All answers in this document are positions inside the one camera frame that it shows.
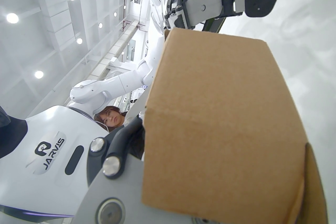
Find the white robot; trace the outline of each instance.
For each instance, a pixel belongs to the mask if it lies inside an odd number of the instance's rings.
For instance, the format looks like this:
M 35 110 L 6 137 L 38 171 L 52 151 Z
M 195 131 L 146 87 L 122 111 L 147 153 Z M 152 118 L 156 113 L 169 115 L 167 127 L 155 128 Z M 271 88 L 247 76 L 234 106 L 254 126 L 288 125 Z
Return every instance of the white robot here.
M 204 223 L 141 204 L 143 162 L 128 154 L 144 136 L 149 90 L 134 104 L 124 127 L 108 133 L 92 115 L 143 85 L 150 86 L 164 47 L 164 29 L 194 28 L 209 19 L 263 17 L 276 0 L 151 0 L 149 50 L 137 69 L 71 90 L 69 107 L 55 106 L 26 120 L 0 110 L 0 223 L 40 223 L 74 217 L 74 224 Z

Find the cardboard box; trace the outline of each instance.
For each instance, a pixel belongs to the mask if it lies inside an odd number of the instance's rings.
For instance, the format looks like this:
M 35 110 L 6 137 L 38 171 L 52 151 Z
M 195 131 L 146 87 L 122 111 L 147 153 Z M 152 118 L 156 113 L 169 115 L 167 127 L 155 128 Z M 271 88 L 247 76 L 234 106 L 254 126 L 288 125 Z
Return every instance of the cardboard box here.
M 174 28 L 147 101 L 144 204 L 228 224 L 324 224 L 312 147 L 267 44 Z

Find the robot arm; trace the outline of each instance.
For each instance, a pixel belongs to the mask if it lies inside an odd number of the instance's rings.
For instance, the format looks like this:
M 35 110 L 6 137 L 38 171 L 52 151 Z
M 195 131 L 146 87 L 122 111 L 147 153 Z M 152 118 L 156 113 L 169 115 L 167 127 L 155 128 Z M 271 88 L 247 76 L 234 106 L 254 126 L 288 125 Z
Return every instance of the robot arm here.
M 131 92 L 143 85 L 149 86 L 154 78 L 164 46 L 164 35 L 150 20 L 149 50 L 136 70 L 106 80 L 85 80 L 75 85 L 70 92 L 73 101 L 69 106 L 89 115 L 102 111 L 114 98 Z
M 162 19 L 161 2 L 164 7 Z M 149 52 L 136 70 L 104 80 L 86 80 L 72 88 L 70 106 L 89 115 L 99 113 L 108 103 L 142 85 L 150 85 L 164 46 L 164 29 L 193 29 L 205 20 L 242 15 L 264 17 L 276 0 L 151 0 Z

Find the silver screw head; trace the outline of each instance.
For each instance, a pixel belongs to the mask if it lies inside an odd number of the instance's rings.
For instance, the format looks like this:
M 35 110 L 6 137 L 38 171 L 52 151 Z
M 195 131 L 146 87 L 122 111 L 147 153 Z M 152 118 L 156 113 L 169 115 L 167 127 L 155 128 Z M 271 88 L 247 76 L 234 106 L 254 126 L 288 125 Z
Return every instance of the silver screw head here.
M 103 173 L 107 177 L 116 175 L 120 170 L 120 160 L 117 157 L 108 157 L 103 163 Z
M 104 139 L 101 137 L 98 137 L 96 139 L 94 139 L 91 144 L 90 144 L 90 150 L 91 152 L 99 152 L 102 150 L 102 148 L 104 147 Z
M 125 221 L 125 206 L 118 199 L 105 201 L 98 210 L 98 224 L 122 224 Z

